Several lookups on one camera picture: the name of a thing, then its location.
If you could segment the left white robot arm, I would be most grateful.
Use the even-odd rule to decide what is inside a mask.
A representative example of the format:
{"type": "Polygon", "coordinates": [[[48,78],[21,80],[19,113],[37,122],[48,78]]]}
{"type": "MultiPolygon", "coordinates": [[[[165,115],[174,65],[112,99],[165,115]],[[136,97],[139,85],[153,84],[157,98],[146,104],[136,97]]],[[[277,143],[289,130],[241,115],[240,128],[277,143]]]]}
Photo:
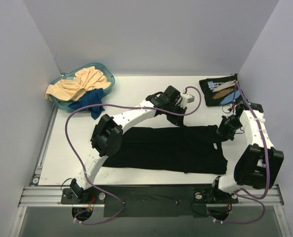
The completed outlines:
{"type": "Polygon", "coordinates": [[[167,120],[177,126],[183,125],[187,106],[194,97],[179,92],[173,86],[165,91],[149,95],[135,107],[125,107],[125,111],[109,116],[103,115],[95,125],[90,139],[92,151],[86,161],[81,161],[82,170],[72,179],[70,189],[78,203],[86,203],[90,198],[89,189],[107,158],[121,147],[122,136],[130,128],[144,120],[164,114],[167,120]]]}

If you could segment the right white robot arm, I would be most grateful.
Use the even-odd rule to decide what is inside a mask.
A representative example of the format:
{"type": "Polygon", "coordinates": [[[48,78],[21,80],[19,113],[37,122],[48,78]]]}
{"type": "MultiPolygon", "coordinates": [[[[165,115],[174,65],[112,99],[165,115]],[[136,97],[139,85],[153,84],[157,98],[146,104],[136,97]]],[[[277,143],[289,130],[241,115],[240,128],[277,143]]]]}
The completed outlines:
{"type": "Polygon", "coordinates": [[[220,202],[226,193],[247,191],[245,187],[267,193],[274,185],[284,160],[284,153],[276,149],[265,128],[262,105],[239,102],[230,116],[222,116],[215,140],[233,141],[237,130],[242,129],[246,138],[246,149],[238,159],[234,171],[215,179],[209,189],[209,197],[220,202]]]}

